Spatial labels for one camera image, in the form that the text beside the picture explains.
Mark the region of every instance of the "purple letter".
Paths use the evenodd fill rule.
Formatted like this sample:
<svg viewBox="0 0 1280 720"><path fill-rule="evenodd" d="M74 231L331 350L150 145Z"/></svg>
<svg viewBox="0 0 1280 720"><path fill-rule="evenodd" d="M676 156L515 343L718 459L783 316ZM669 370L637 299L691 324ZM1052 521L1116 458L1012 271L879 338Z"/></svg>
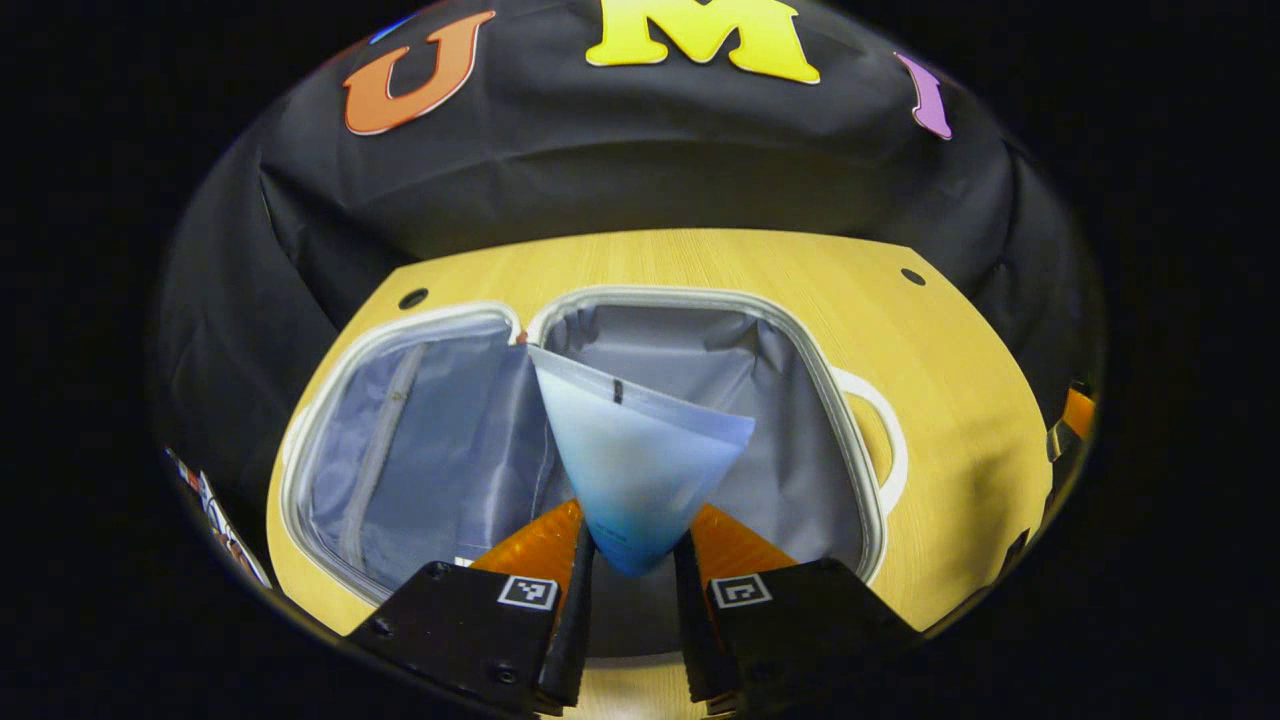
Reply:
<svg viewBox="0 0 1280 720"><path fill-rule="evenodd" d="M947 113L942 109L942 96L938 95L938 78L910 58L897 53L893 53L893 56L902 60L906 72L911 73L911 82L915 83L915 108L911 109L915 123L942 140L951 140Z"/></svg>

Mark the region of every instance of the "zipper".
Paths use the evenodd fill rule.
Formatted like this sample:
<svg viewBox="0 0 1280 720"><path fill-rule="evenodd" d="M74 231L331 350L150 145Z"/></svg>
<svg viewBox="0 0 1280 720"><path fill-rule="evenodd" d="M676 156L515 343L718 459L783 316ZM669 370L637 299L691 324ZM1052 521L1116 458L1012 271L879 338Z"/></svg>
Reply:
<svg viewBox="0 0 1280 720"><path fill-rule="evenodd" d="M285 432L284 477L280 487L280 512L284 529L296 546L316 562L330 578L365 602L378 606L392 591L367 578L360 568L325 546L315 532L310 516L310 497L316 441L337 409L340 392L355 372L375 355L394 352L413 345L467 337L484 324L502 320L511 328L507 338L513 345L520 336L520 316L500 302L467 302L428 313L419 313L374 328L356 338L334 364L334 369L316 391L311 404L298 413L296 428ZM376 437L370 438L370 447ZM352 488L352 493L360 489Z"/></svg>
<svg viewBox="0 0 1280 720"><path fill-rule="evenodd" d="M547 340L547 332L562 318L577 310L599 305L623 305L632 307L689 307L698 310L730 310L765 320L778 328L800 351L809 378L813 380L822 400L827 418L836 429L841 455L849 470L850 486L859 498L861 514L863 557L856 574L870 583L883 561L887 529L884 514L879 507L878 479L872 470L870 452L863 439L861 430L854 420L844 393L836 387L831 374L831 363L818 346L813 333L794 315L777 304L740 291L705 290L663 286L595 286L566 293L543 306L529 323L529 342L539 347Z"/></svg>

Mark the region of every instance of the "letter m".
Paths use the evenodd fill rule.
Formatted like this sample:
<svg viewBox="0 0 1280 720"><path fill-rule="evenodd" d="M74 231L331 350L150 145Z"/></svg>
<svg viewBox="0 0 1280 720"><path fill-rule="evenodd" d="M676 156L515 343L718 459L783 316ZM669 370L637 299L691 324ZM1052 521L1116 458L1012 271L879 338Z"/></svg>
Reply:
<svg viewBox="0 0 1280 720"><path fill-rule="evenodd" d="M709 63L730 33L739 46L728 54L740 69L815 85L791 18L796 10L778 0L600 0L600 44L586 51L593 65L648 65L667 59L667 46L649 37L649 22L695 63Z"/></svg>

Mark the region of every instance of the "wooden surface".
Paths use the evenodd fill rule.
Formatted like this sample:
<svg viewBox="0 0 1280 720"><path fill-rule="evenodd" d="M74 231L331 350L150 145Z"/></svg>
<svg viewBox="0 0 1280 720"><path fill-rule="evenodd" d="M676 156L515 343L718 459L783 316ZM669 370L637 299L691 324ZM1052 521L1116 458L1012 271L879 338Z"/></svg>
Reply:
<svg viewBox="0 0 1280 720"><path fill-rule="evenodd" d="M902 273L923 277L923 286ZM527 327L556 297L593 284L666 284L750 292L794 314L833 365L893 405L909 447L906 491L888 520L872 589L923 629L988 584L1010 543L1039 527L1051 468L1046 428L1021 372L978 311L914 251L844 237L771 231L644 231L547 240L402 268L339 336L323 377L364 332L407 313L476 300L509 305ZM397 304L425 287L411 309ZM303 405L317 387L307 388ZM874 413L849 400L879 479L890 464ZM349 596L288 539L280 464L268 534L283 589L346 634L372 607ZM591 661L566 717L701 717L678 656Z"/></svg>

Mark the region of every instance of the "orange letter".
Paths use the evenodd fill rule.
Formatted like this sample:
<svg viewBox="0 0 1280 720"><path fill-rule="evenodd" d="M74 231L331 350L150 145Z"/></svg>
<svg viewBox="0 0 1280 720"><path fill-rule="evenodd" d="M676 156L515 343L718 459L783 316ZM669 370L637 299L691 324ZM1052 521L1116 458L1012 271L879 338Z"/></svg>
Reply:
<svg viewBox="0 0 1280 720"><path fill-rule="evenodd" d="M426 85L399 97L392 97L392 68L408 54L408 47L392 50L360 68L347 82L347 129L356 135L378 135L436 109L471 77L476 64L476 38L480 26L494 17L480 13L447 24L426 36L440 45L435 54L435 73Z"/></svg>

